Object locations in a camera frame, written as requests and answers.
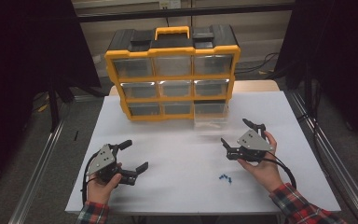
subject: white tabletop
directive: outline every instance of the white tabletop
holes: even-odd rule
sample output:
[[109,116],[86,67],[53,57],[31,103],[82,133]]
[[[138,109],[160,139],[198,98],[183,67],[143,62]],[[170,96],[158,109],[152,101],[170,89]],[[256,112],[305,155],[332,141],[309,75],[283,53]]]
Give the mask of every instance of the white tabletop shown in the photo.
[[[278,142],[277,156],[296,178],[298,190],[311,202],[339,211],[324,174],[302,133],[283,92],[234,93],[222,134],[203,135],[193,120],[129,121],[118,96],[105,97],[76,184],[65,211],[78,213],[84,168],[104,144],[131,139],[133,145],[117,154],[122,168],[149,168],[135,186],[119,185],[109,205],[116,215],[255,215],[277,213],[269,194],[236,161],[226,158],[220,137],[232,147],[249,128],[241,121],[264,123]],[[289,178],[280,170],[285,182]],[[232,179],[229,184],[219,176]]]

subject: storage organizer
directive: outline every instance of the storage organizer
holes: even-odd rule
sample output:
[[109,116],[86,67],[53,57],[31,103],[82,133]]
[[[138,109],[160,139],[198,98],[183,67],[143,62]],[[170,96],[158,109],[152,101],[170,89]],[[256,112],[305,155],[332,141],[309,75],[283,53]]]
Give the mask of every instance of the storage organizer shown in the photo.
[[240,47],[229,25],[116,31],[105,54],[130,120],[224,120]]

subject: yellow handle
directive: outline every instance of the yellow handle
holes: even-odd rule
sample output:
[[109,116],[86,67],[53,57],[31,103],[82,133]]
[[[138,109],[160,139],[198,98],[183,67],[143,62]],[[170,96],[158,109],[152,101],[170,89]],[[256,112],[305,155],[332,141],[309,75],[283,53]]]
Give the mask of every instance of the yellow handle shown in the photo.
[[156,29],[155,40],[158,35],[174,35],[174,34],[187,34],[187,39],[190,38],[190,29],[188,26],[174,26],[174,27],[159,27]]

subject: wall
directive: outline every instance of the wall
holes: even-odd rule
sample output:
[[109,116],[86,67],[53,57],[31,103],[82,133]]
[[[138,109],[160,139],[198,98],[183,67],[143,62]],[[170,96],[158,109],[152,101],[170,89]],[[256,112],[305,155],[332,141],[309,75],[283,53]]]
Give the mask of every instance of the wall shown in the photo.
[[[157,0],[72,0],[76,13],[119,13],[159,9]],[[182,0],[181,7],[229,7],[241,5],[290,3],[294,0]],[[191,25],[201,27],[211,24],[230,24],[241,47],[240,62],[262,61],[271,52],[279,52],[290,20],[291,11],[241,13],[212,16],[168,18],[170,26]],[[103,55],[119,29],[147,30],[167,26],[165,18],[131,21],[100,21],[81,24],[91,55],[101,59],[96,63],[99,76],[107,76]]]

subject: plaid shirt sleeve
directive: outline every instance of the plaid shirt sleeve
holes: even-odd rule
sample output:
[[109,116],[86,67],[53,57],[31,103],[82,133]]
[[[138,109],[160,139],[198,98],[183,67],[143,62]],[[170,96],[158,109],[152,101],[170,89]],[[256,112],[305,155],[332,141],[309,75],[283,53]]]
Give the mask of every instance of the plaid shirt sleeve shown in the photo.
[[102,224],[106,223],[109,214],[109,206],[102,203],[86,201],[76,224]]
[[282,210],[290,223],[346,223],[329,211],[309,203],[290,184],[281,185],[269,197]]

